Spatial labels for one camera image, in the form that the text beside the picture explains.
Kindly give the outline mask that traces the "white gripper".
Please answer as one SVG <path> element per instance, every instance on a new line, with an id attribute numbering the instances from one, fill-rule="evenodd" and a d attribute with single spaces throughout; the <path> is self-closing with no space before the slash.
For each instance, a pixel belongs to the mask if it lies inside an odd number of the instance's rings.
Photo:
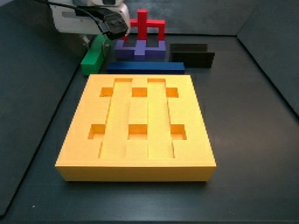
<path id="1" fill-rule="evenodd" d="M 128 8 L 124 0 L 51 0 L 52 19 L 59 32 L 81 35 L 89 46 L 88 35 L 127 35 L 131 30 Z M 108 56 L 111 40 L 101 44 L 103 56 Z"/>

